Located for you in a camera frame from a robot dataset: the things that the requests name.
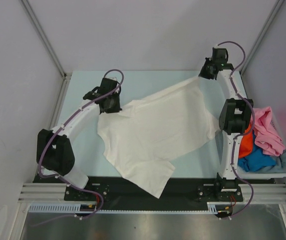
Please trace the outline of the white t shirt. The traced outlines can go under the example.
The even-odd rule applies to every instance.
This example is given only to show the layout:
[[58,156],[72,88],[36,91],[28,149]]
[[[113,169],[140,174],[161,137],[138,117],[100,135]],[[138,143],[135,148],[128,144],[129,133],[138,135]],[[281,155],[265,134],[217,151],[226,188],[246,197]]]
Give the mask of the white t shirt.
[[202,147],[219,131],[199,84],[195,76],[133,100],[118,113],[99,116],[104,157],[122,178],[156,198],[175,170],[171,162]]

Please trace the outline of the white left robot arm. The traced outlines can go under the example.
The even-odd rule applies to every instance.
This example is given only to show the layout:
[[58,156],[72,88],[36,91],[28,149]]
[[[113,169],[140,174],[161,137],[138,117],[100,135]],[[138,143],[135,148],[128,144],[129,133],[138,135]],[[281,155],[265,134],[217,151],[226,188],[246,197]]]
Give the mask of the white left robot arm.
[[53,177],[76,186],[76,195],[83,200],[93,194],[89,178],[76,166],[72,142],[83,128],[101,113],[118,113],[120,107],[121,83],[115,77],[103,77],[101,84],[83,96],[77,110],[63,123],[51,130],[38,133],[37,157],[39,175],[47,177],[42,169],[52,171]]

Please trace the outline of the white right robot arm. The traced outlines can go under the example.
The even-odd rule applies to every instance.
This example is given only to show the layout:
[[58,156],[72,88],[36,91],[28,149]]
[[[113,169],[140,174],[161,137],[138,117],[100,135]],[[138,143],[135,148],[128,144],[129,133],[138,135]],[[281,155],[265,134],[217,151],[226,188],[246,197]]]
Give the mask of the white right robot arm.
[[213,47],[212,56],[205,59],[199,76],[216,80],[223,91],[225,103],[219,116],[219,128],[223,135],[223,151],[220,170],[213,185],[198,187],[198,199],[201,202],[243,201],[240,177],[237,173],[239,149],[243,136],[251,133],[253,101],[244,98],[233,80],[235,68],[228,62],[228,51],[225,48]]

